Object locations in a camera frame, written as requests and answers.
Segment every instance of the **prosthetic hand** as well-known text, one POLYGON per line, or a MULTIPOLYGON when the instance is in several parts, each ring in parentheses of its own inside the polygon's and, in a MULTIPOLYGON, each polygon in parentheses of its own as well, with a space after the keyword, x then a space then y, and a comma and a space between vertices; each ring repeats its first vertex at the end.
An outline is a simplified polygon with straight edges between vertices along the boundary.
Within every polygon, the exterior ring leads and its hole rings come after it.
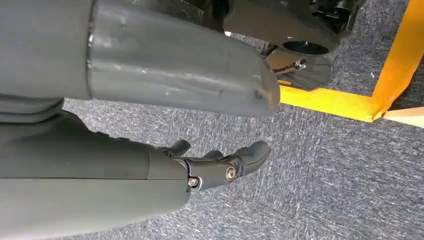
POLYGON ((183 157, 189 148, 92 132, 63 110, 38 123, 0 123, 0 239, 75 235, 167 214, 193 191, 256 171, 270 154, 262 141, 225 157, 183 157))

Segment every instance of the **gray carpet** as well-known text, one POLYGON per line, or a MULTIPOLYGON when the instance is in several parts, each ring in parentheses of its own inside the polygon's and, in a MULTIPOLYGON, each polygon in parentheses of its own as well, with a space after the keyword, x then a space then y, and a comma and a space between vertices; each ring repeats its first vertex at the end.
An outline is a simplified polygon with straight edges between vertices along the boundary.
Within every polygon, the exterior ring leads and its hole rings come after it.
MULTIPOLYGON (((406 5, 365 4, 353 36, 329 56, 330 88, 372 93, 406 5)), ((396 108, 424 106, 423 65, 408 92, 396 108)), ((190 155, 256 140, 273 148, 257 173, 193 194, 175 213, 67 240, 424 239, 424 129, 289 105, 263 118, 96 100, 66 108, 115 137, 156 146, 187 139, 190 155)))

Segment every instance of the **metal screw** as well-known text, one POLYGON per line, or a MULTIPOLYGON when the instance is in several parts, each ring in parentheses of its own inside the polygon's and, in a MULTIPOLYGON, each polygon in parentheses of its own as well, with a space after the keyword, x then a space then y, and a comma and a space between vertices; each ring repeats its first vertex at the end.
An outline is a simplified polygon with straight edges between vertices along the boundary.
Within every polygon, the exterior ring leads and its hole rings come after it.
POLYGON ((301 71, 307 67, 307 61, 306 59, 298 60, 294 63, 294 68, 296 70, 301 71))
POLYGON ((199 180, 198 180, 197 178, 190 177, 190 178, 188 179, 188 185, 189 185, 190 187, 196 187, 198 184, 199 184, 199 180))
POLYGON ((225 170, 225 178, 228 182, 234 181, 236 179, 236 168, 233 166, 228 166, 225 170))

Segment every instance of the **bolt head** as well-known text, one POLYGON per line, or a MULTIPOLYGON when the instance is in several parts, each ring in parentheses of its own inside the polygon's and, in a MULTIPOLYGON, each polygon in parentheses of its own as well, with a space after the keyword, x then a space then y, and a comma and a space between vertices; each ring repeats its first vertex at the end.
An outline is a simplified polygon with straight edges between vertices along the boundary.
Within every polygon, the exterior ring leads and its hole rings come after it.
POLYGON ((234 181, 237 176, 236 168, 232 165, 228 166, 225 170, 225 178, 228 182, 234 181))
POLYGON ((190 178, 188 179, 188 185, 189 185, 190 187, 196 187, 198 184, 199 184, 199 180, 198 180, 197 178, 190 177, 190 178))

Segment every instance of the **gray robot arm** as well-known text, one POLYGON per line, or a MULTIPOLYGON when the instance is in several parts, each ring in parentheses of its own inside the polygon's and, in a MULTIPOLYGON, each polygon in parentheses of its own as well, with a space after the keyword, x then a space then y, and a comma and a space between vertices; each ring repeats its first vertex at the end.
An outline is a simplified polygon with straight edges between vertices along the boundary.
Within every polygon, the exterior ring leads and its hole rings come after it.
POLYGON ((270 153, 256 142, 226 157, 182 157, 189 147, 92 132, 67 111, 37 123, 1 123, 0 239, 74 235, 167 214, 192 191, 258 169, 270 153))

